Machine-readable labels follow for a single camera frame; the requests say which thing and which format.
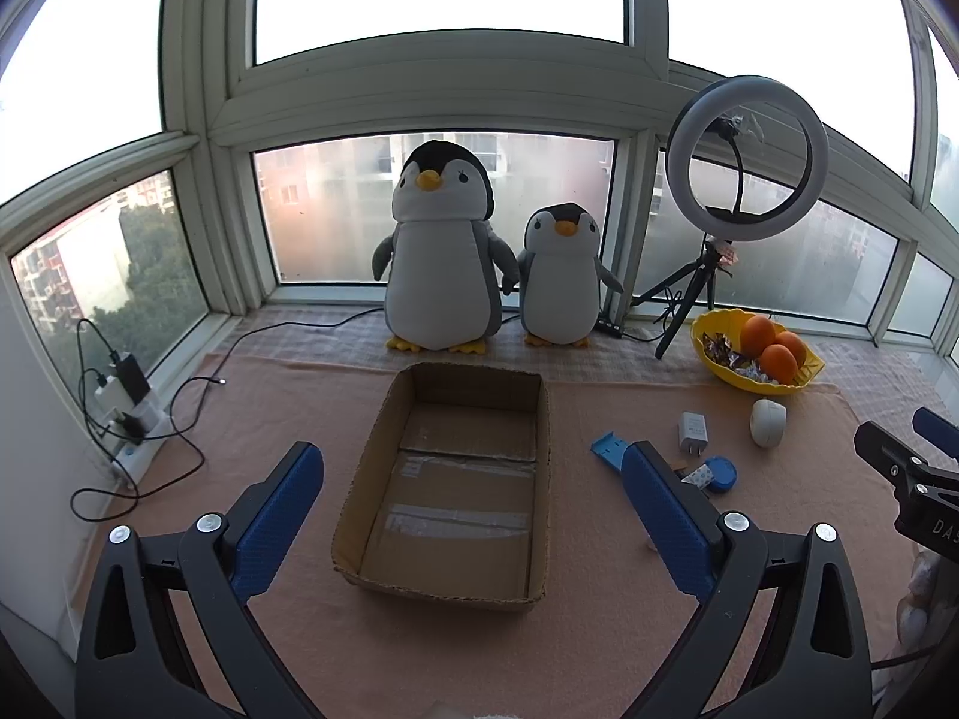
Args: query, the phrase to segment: yellow fruit basket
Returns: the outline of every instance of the yellow fruit basket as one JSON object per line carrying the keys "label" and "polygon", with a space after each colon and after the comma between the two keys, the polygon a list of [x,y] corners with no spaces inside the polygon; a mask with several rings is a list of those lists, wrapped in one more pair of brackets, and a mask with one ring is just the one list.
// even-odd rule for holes
{"label": "yellow fruit basket", "polygon": [[[772,395],[772,397],[783,397],[783,395],[791,395],[794,392],[799,392],[799,390],[819,374],[819,371],[821,371],[823,367],[826,367],[826,363],[817,357],[816,353],[808,345],[806,347],[806,364],[799,369],[796,382],[788,386],[782,383],[759,383],[759,381],[747,379],[746,376],[740,376],[740,374],[734,373],[728,367],[716,364],[716,362],[713,362],[713,360],[706,356],[706,350],[703,348],[703,333],[706,333],[706,335],[710,337],[724,334],[724,336],[729,338],[732,348],[738,352],[740,350],[740,331],[742,330],[742,325],[746,323],[746,319],[753,315],[755,314],[740,309],[716,309],[699,316],[692,323],[692,345],[694,345],[696,353],[699,355],[699,358],[703,360],[703,364],[713,371],[713,374],[716,374],[716,376],[719,376],[726,381],[726,383],[732,384],[732,386],[735,386],[737,389],[744,389],[747,392],[752,392],[754,395]],[[777,333],[782,333],[788,329],[778,322],[773,323],[776,325]]]}

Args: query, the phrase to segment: orange fruit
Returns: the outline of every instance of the orange fruit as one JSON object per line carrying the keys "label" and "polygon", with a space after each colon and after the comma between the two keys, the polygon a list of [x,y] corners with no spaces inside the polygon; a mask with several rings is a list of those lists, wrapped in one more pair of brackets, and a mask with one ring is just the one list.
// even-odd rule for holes
{"label": "orange fruit", "polygon": [[762,354],[759,355],[759,369],[770,379],[784,384],[793,383],[796,374],[799,373],[796,357],[793,357],[792,352],[780,343],[773,343],[762,350]]}
{"label": "orange fruit", "polygon": [[753,360],[776,342],[776,325],[765,316],[750,316],[740,330],[740,352]]}
{"label": "orange fruit", "polygon": [[802,338],[796,333],[785,331],[785,333],[779,333],[776,336],[776,342],[792,352],[793,357],[796,357],[796,364],[802,369],[802,366],[806,364],[806,344],[804,344]]}

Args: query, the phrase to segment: blue plastic object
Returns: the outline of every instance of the blue plastic object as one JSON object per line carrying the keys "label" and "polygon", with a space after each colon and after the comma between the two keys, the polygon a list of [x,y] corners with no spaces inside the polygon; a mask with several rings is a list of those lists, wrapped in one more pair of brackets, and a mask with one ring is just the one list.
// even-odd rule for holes
{"label": "blue plastic object", "polygon": [[728,492],[735,486],[735,465],[726,457],[710,457],[703,464],[713,472],[713,480],[708,485],[711,492]]}
{"label": "blue plastic object", "polygon": [[959,429],[928,408],[919,408],[912,416],[912,428],[937,449],[959,459]]}
{"label": "blue plastic object", "polygon": [[307,445],[237,542],[230,585],[240,602],[270,588],[323,486],[323,455]]}
{"label": "blue plastic object", "polygon": [[590,449],[593,450],[593,454],[596,454],[599,459],[603,460],[603,462],[611,468],[621,472],[622,454],[626,451],[627,446],[629,446],[629,444],[627,444],[625,440],[617,438],[612,432],[607,432],[606,435],[593,441]]}
{"label": "blue plastic object", "polygon": [[622,455],[622,486],[676,588],[705,603],[716,588],[706,537],[635,444]]}

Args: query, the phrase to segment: small penguin plush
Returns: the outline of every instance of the small penguin plush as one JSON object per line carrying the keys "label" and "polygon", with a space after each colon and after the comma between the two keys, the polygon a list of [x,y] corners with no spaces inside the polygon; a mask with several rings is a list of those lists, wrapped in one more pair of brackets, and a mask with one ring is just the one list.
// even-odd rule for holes
{"label": "small penguin plush", "polygon": [[385,317],[401,351],[484,354],[520,280],[516,256],[490,226],[493,187],[482,162],[457,143],[429,141],[403,165],[393,189],[396,229],[373,253],[380,280],[392,259]]}
{"label": "small penguin plush", "polygon": [[520,254],[520,320],[526,343],[589,345],[599,315],[599,280],[622,286],[598,258],[599,228],[576,203],[537,210]]}

